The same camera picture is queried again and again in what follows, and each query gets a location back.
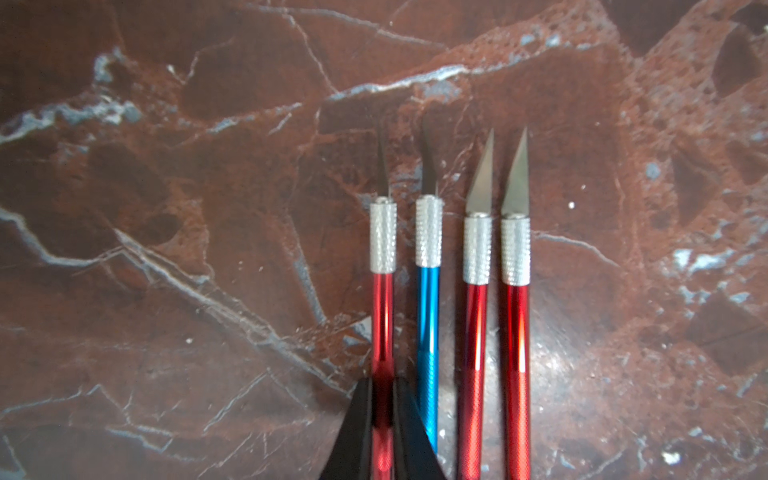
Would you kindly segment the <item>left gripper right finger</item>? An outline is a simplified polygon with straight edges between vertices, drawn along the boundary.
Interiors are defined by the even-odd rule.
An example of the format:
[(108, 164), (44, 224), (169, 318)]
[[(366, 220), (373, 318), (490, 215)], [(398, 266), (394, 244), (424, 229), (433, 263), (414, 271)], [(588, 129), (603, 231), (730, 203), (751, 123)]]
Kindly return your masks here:
[(427, 437), (408, 381), (393, 385), (394, 470), (397, 480), (446, 480)]

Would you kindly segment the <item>red carving knife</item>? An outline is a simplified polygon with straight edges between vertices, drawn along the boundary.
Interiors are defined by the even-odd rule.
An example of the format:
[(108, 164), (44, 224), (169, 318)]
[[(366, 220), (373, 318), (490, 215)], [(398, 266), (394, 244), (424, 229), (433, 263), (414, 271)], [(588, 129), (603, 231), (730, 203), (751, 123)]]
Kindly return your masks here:
[(377, 132), (377, 196), (370, 204), (370, 270), (373, 274), (372, 378), (373, 479), (393, 477), (392, 392), (394, 364), (393, 273), (397, 206), (391, 197), (383, 134)]
[(506, 291), (504, 393), (507, 476), (510, 479), (529, 479), (531, 224), (527, 129), (521, 134), (501, 207), (501, 270)]
[(483, 148), (467, 195), (463, 280), (466, 284), (462, 381), (459, 396), (457, 477), (481, 477), (485, 339), (492, 252), (494, 133)]

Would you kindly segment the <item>blue carving knife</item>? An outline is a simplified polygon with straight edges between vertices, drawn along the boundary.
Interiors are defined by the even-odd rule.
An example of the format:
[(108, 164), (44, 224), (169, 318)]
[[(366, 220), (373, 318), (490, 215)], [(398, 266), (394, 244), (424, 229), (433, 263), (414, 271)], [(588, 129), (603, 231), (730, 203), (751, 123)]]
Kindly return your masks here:
[(421, 128), (421, 195), (415, 203), (415, 264), (419, 273), (417, 389), (420, 417), (434, 451), (438, 450), (439, 293), (444, 202), (437, 194), (437, 173), (427, 129)]

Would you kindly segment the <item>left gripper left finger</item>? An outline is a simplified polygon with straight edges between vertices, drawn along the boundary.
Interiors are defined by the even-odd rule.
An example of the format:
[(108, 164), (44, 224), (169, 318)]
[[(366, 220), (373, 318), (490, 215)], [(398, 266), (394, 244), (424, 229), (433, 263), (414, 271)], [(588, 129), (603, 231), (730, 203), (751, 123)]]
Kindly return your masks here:
[(373, 382), (360, 379), (320, 480), (368, 480), (372, 469)]

